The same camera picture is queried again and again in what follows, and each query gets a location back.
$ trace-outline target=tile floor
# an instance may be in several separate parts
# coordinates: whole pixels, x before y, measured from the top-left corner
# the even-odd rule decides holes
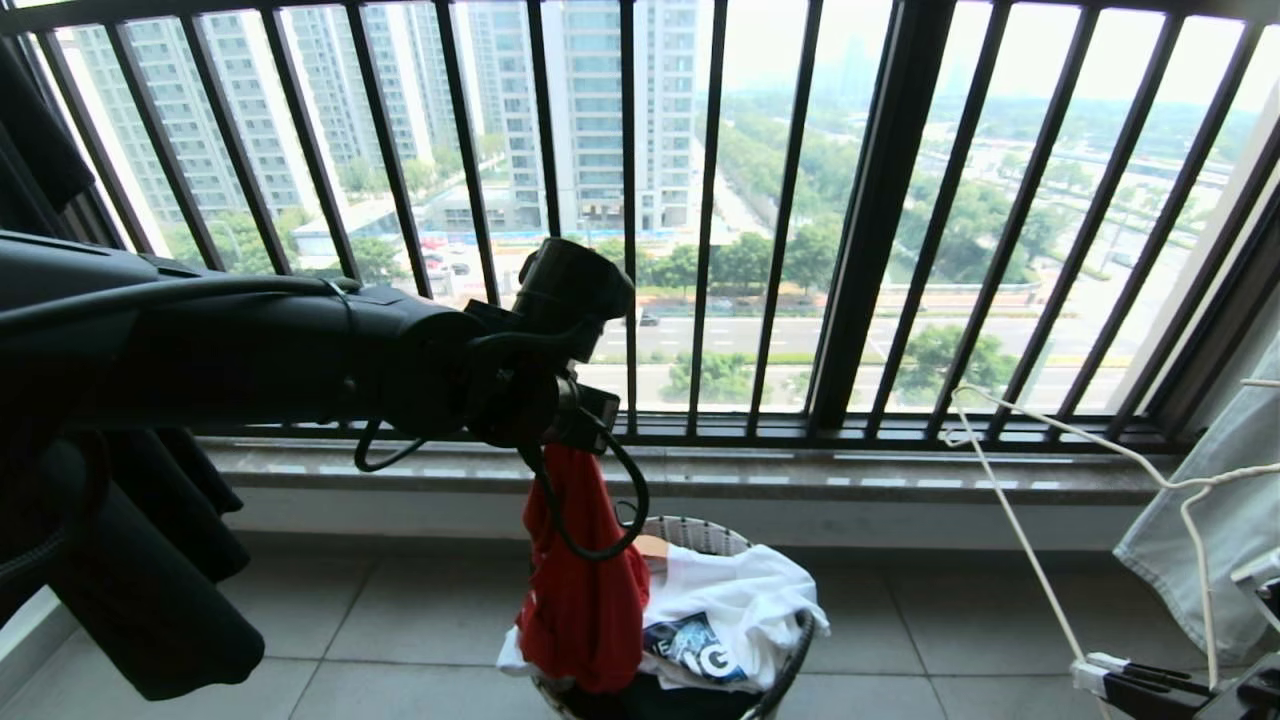
[[[1068,646],[1020,564],[940,553],[884,568],[868,564],[874,555],[850,557],[803,560],[832,635],[815,641],[781,720],[1098,716],[1071,689]],[[259,552],[224,587],[266,637],[269,657],[246,683],[147,703],[77,632],[0,720],[553,719],[529,682],[493,669],[525,571],[516,553]],[[1155,596],[1110,559],[1050,574],[1087,648],[1202,665]]]

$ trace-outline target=sky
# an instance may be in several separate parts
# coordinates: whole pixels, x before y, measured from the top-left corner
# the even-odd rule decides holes
[[[724,42],[724,88],[740,91],[762,86],[790,87],[799,67],[805,3],[801,0],[733,0],[728,4]],[[712,3],[699,6],[701,76],[710,54]],[[940,83],[959,73],[968,87],[982,46],[991,6],[961,3],[952,20]],[[1068,5],[1014,5],[1001,45],[989,95],[1047,97],[1062,68],[1080,10]],[[883,46],[890,15],[888,0],[826,3],[818,37],[817,64],[838,68],[851,41],[859,41],[868,73]],[[1135,10],[1102,12],[1085,56],[1078,97],[1129,100],[1146,70],[1160,35],[1162,17]],[[1216,18],[1189,18],[1170,59],[1157,101],[1210,101],[1239,38],[1242,23]],[[1235,108],[1258,110],[1268,92],[1280,86],[1280,27],[1263,33]]]

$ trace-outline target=white t-shirt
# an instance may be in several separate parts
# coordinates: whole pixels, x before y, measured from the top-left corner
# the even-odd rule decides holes
[[[813,577],[773,548],[716,556],[671,546],[666,573],[649,580],[640,671],[667,689],[767,691],[800,639],[797,611],[831,634],[817,601]]]

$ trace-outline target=red cloth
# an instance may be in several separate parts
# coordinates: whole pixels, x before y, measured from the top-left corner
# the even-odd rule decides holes
[[[547,474],[561,505],[564,529],[586,550],[604,550],[622,537],[590,452],[561,445],[545,451]],[[534,574],[516,618],[525,660],[552,678],[573,678],[590,693],[618,692],[640,666],[649,568],[628,547],[600,562],[584,560],[556,532],[541,484],[525,503],[534,543]]]

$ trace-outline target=wire basket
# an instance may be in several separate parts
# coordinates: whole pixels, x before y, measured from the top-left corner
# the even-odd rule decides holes
[[[680,515],[649,518],[644,524],[644,534],[659,537],[671,544],[704,555],[737,555],[751,547],[751,541],[723,525]],[[768,720],[773,717],[778,705],[782,702],[782,696],[787,694],[787,691],[791,689],[791,683],[800,674],[800,666],[804,665],[804,659],[809,653],[809,644],[813,643],[813,615],[801,610],[796,612],[796,623],[800,625],[800,641],[796,642],[795,648],[791,650],[791,655],[787,656],[778,670],[773,687],[763,693],[760,700],[740,720]],[[547,700],[547,703],[564,720],[584,720],[564,705],[559,691],[550,683],[543,678],[534,678],[534,687],[538,688],[538,692]]]

